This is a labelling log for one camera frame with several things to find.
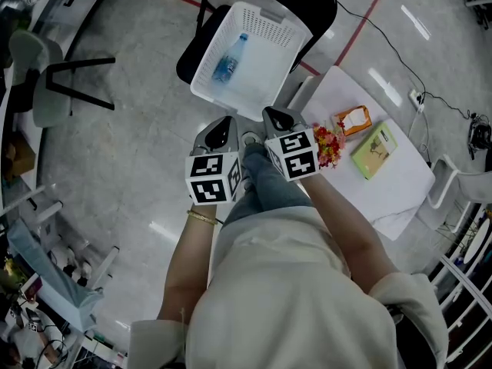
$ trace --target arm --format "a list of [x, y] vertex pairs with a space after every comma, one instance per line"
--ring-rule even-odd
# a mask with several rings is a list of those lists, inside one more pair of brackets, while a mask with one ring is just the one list
[[41, 342], [43, 343], [43, 348], [47, 346], [45, 349], [46, 359], [50, 362], [50, 364], [55, 364], [56, 361], [58, 360], [58, 353], [53, 348], [53, 346], [50, 344], [48, 338], [46, 337], [46, 335], [43, 331], [39, 331], [38, 335], [39, 335], [39, 338], [41, 339]]
[[[217, 205], [192, 206], [191, 210], [214, 220]], [[184, 310], [184, 323], [189, 324], [194, 307], [207, 290], [213, 233], [214, 225], [188, 216], [169, 264], [158, 320], [181, 322]]]
[[387, 274], [398, 272], [369, 221], [323, 176], [301, 182], [365, 293]]
[[20, 314], [15, 316], [15, 323], [20, 329], [24, 329], [24, 321], [22, 320], [22, 316]]

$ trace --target gray chair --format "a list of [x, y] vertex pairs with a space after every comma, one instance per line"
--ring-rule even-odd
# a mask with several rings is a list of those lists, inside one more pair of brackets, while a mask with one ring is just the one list
[[450, 231], [459, 231], [472, 203], [492, 203], [492, 172], [468, 174], [458, 170], [448, 155], [443, 155], [432, 165], [436, 181], [417, 212], [417, 218], [432, 230], [446, 221], [458, 196], [467, 200], [457, 224]]
[[63, 61], [62, 49], [56, 42], [26, 30], [15, 31], [8, 47], [14, 62], [8, 106], [13, 112], [32, 108], [36, 126], [46, 128], [62, 123], [71, 114], [71, 98], [114, 111], [111, 103], [56, 83], [54, 75], [64, 71], [59, 78], [66, 84], [76, 68], [111, 64], [115, 58]]

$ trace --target book cover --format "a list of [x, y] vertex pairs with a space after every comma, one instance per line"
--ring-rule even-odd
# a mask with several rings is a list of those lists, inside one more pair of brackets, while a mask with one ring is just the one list
[[381, 122], [352, 152], [352, 160], [366, 179], [371, 179], [397, 148], [390, 129]]

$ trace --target black cable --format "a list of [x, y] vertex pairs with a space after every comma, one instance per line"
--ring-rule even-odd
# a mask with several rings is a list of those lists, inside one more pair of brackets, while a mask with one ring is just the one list
[[426, 95], [426, 94], [427, 94], [427, 95], [429, 95], [429, 96], [431, 96], [432, 98], [437, 98], [438, 100], [441, 100], [441, 101], [442, 101], [442, 102], [443, 102], [443, 103], [444, 103], [444, 104], [445, 104], [445, 105], [446, 105], [449, 109], [453, 109], [453, 110], [455, 110], [455, 111], [460, 112], [460, 113], [461, 113], [461, 116], [463, 116], [463, 119], [465, 119], [465, 120], [469, 120], [469, 119], [471, 119], [471, 118], [472, 118], [472, 116], [471, 116], [472, 114], [470, 113], [470, 109], [467, 109], [467, 114], [465, 115], [465, 114], [464, 114], [464, 113], [463, 113], [463, 112], [462, 112], [459, 108], [451, 107], [451, 106], [450, 106], [450, 105], [446, 102], [446, 100], [444, 100], [442, 97], [439, 97], [438, 95], [433, 95], [432, 93], [430, 93], [430, 92], [428, 92], [428, 91], [424, 91], [424, 93], [423, 93], [424, 98], [425, 98], [425, 95]]
[[[39, 357], [38, 357], [38, 363], [36, 364], [35, 366], [35, 369], [38, 369], [39, 367], [39, 362], [41, 361], [41, 357], [44, 355], [46, 349], [51, 346], [53, 343], [55, 343], [56, 341], [59, 341], [58, 339], [53, 339], [52, 341], [49, 341], [46, 345], [45, 345], [45, 348], [42, 349]], [[65, 348], [67, 348], [67, 346], [65, 345], [65, 343], [63, 343], [62, 341], [59, 341], [63, 346], [65, 346]]]
[[427, 143], [425, 145], [425, 151], [427, 152], [427, 160], [429, 162], [431, 162], [431, 157], [429, 155], [429, 123], [427, 123], [427, 116], [425, 115], [425, 112], [422, 111], [422, 115], [424, 116], [424, 120], [425, 120], [425, 127], [427, 127]]
[[425, 94], [426, 94], [426, 93], [428, 94], [428, 92], [425, 90], [425, 84], [424, 84], [424, 82], [421, 80], [421, 78], [420, 78], [417, 74], [415, 74], [415, 71], [414, 71], [414, 70], [412, 70], [410, 67], [408, 67], [408, 65], [407, 65], [407, 64], [406, 64], [406, 63], [402, 60], [402, 58], [401, 58], [401, 56], [400, 56], [400, 53], [398, 53], [397, 49], [393, 46], [393, 44], [391, 44], [390, 40], [389, 40], [389, 39], [388, 39], [388, 37], [384, 34], [384, 32], [383, 32], [380, 28], [378, 28], [378, 27], [377, 27], [377, 26], [376, 26], [376, 25], [375, 25], [375, 24], [374, 24], [374, 23], [373, 23], [373, 22], [372, 22], [369, 18], [367, 18], [367, 17], [365, 17], [365, 16], [363, 16], [363, 15], [354, 14], [353, 12], [348, 11], [348, 10], [344, 7], [344, 5], [343, 5], [343, 4], [341, 4], [340, 2], [337, 2], [337, 3], [338, 3], [338, 4], [339, 4], [339, 6], [341, 6], [341, 7], [342, 7], [342, 8], [343, 8], [343, 9], [344, 9], [344, 10], [345, 10], [348, 14], [350, 14], [350, 15], [352, 15], [352, 16], [357, 16], [358, 18], [365, 19], [366, 21], [368, 21], [369, 23], [371, 23], [371, 24], [372, 24], [372, 25], [373, 25], [373, 26], [374, 26], [374, 27], [375, 27], [375, 28], [376, 28], [376, 29], [377, 29], [377, 30], [378, 30], [378, 31], [379, 31], [379, 32], [383, 35], [384, 39], [386, 39], [386, 42], [389, 44], [389, 46], [391, 46], [391, 49], [393, 49], [393, 50], [394, 50], [394, 53], [396, 53], [396, 54], [397, 54], [397, 57], [398, 57], [398, 59], [400, 60], [400, 63], [401, 63], [403, 66], [405, 66], [405, 67], [408, 69], [408, 71], [410, 71], [413, 75], [415, 75], [415, 78], [417, 78], [417, 79], [420, 81], [420, 83], [422, 84], [422, 87], [424, 88], [424, 92], [422, 93], [422, 95], [423, 95], [422, 102], [424, 102], [424, 99], [425, 99]]
[[46, 331], [46, 328], [50, 328], [50, 327], [56, 327], [56, 325], [54, 325], [54, 324], [53, 324], [53, 325], [46, 325], [46, 326], [43, 328], [42, 332]]
[[50, 369], [55, 369], [56, 367], [59, 367], [61, 364], [63, 364], [68, 358], [68, 352], [65, 353], [65, 355], [61, 358], [61, 360], [55, 365], [51, 366]]

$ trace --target flowers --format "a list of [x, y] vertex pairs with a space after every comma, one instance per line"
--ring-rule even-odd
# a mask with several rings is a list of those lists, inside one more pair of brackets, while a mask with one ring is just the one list
[[329, 167], [335, 168], [341, 158], [341, 150], [345, 148], [344, 124], [337, 123], [337, 127], [332, 130], [327, 130], [318, 123], [313, 124], [314, 139], [316, 139], [319, 152], [317, 160], [320, 168]]

